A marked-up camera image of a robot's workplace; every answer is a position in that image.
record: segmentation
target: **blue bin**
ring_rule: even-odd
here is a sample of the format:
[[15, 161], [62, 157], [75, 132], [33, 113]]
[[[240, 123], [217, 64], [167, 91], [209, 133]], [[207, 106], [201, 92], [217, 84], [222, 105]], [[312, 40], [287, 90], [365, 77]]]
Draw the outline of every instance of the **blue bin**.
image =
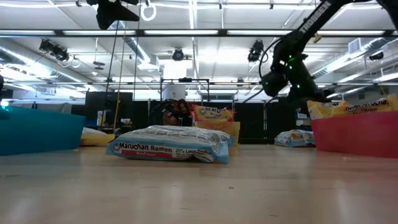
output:
[[76, 149], [84, 116], [0, 106], [0, 156]]

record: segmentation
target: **yellow ramen bag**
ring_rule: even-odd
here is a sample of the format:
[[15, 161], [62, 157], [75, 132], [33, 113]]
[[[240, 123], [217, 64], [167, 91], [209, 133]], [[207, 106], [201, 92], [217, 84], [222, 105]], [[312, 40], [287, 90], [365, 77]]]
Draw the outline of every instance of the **yellow ramen bag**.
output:
[[308, 112], [311, 119], [329, 118], [332, 114], [333, 108], [340, 105], [347, 105], [347, 102], [340, 103], [320, 103], [314, 101], [307, 101]]
[[193, 106], [195, 121], [234, 121], [227, 109], [210, 108], [207, 106]]
[[396, 95], [389, 95], [376, 102], [362, 105], [336, 106], [331, 113], [332, 116], [349, 116], [361, 113], [398, 111], [398, 98]]

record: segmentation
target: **ceiling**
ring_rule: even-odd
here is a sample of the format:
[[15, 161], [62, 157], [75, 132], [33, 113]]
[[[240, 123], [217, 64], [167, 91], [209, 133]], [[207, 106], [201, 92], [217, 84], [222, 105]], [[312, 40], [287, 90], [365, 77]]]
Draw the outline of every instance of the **ceiling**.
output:
[[[156, 15], [151, 21], [141, 19], [139, 22], [127, 22], [128, 29], [295, 29], [315, 8], [312, 0], [273, 0], [274, 9], [269, 9], [270, 1], [260, 0], [222, 0], [223, 10], [218, 8], [219, 0], [197, 0], [197, 12], [190, 19], [190, 5], [195, 0], [168, 0], [155, 1]], [[96, 11], [90, 6], [83, 7], [57, 7], [57, 8], [24, 8], [27, 5], [49, 6], [51, 4], [74, 4], [68, 0], [12, 0], [0, 1], [0, 4], [14, 4], [19, 7], [0, 7], [0, 25], [2, 29], [99, 29], [96, 21]], [[377, 3], [355, 4], [344, 7], [323, 29], [367, 29], [386, 30], [394, 29], [392, 22], [385, 10], [377, 7]], [[136, 14], [139, 6], [128, 6]], [[150, 17], [152, 9], [146, 9], [145, 14]], [[68, 49], [81, 62], [78, 68], [69, 66], [67, 69], [76, 72], [94, 82], [105, 81], [109, 69], [113, 80], [131, 82], [137, 74], [137, 82], [151, 82], [159, 80], [158, 71], [139, 70], [132, 50], [124, 45], [122, 38], [100, 37], [96, 52], [95, 38], [78, 37], [51, 37], [52, 42]], [[348, 50], [348, 44], [355, 38], [322, 38], [316, 44], [311, 40], [305, 54], [309, 57], [305, 63], [311, 72], [316, 72], [330, 60]], [[39, 45], [40, 37], [8, 38], [32, 52], [41, 54]], [[267, 46], [273, 38], [264, 37], [196, 37], [194, 42], [191, 37], [140, 37], [138, 44], [148, 55], [156, 55], [160, 63], [170, 61], [170, 52], [181, 48], [190, 59], [193, 55], [193, 43], [197, 44], [198, 78], [210, 78], [219, 82], [236, 81], [244, 78], [246, 82], [258, 80], [257, 69], [251, 70], [248, 63], [249, 49], [256, 40], [262, 40]], [[114, 42], [115, 57], [112, 58]], [[389, 49], [391, 59], [395, 59], [395, 50]], [[94, 61], [105, 63], [104, 70], [97, 71], [93, 68]], [[56, 63], [51, 56], [44, 55], [38, 62]], [[267, 72], [269, 63], [264, 65], [263, 71]], [[357, 58], [351, 63], [333, 73], [319, 79], [322, 82], [337, 82], [356, 72], [365, 70], [364, 59]], [[187, 71], [188, 77], [194, 77], [193, 69]], [[136, 88], [147, 89], [148, 86], [140, 85]]]

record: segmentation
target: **wooden floor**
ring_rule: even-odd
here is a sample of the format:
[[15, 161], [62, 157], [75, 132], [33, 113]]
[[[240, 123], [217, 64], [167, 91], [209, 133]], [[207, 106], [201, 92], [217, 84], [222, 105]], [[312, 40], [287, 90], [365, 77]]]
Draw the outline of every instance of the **wooden floor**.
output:
[[398, 160], [241, 146], [228, 165], [103, 148], [0, 157], [0, 223], [396, 223]]

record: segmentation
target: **ceiling duct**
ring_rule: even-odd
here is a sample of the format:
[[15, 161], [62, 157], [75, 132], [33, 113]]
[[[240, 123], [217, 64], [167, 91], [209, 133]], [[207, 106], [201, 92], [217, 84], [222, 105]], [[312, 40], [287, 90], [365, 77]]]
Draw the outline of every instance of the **ceiling duct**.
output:
[[[119, 30], [120, 32], [123, 32], [125, 29], [126, 25], [123, 21], [119, 22], [115, 21], [109, 27], [109, 30]], [[157, 57], [150, 57], [134, 38], [123, 37], [123, 40], [126, 42], [127, 46], [129, 46], [129, 48], [135, 53], [138, 61], [141, 64], [148, 65], [148, 66], [140, 66], [139, 68], [141, 70], [159, 69], [159, 59]]]
[[348, 51], [339, 54], [339, 56], [325, 62], [325, 65], [322, 66], [322, 68], [316, 69], [316, 72], [312, 73], [312, 76], [314, 78], [320, 78], [326, 74], [334, 72], [337, 69], [355, 62], [355, 59], [358, 57], [381, 49], [388, 43], [391, 43], [393, 40], [396, 40], [396, 38], [376, 38], [371, 39], [368, 42], [364, 38], [358, 38], [348, 44]]
[[[86, 78], [68, 68], [64, 68], [49, 59], [42, 58], [42, 55], [28, 50], [9, 39], [0, 39], [0, 57], [1, 56], [6, 56], [5, 58], [7, 58], [5, 62], [0, 62], [4, 64], [8, 62], [16, 62], [16, 64], [27, 65], [30, 67], [34, 64], [44, 72], [49, 72], [50, 75], [44, 78], [52, 81], [59, 82], [62, 80], [73, 80], [73, 82], [92, 82], [89, 78]], [[37, 75], [37, 77], [41, 77], [42, 74], [39, 74], [39, 71], [40, 70], [35, 69], [33, 74]], [[105, 87], [103, 86], [96, 86], [96, 89], [105, 91]]]

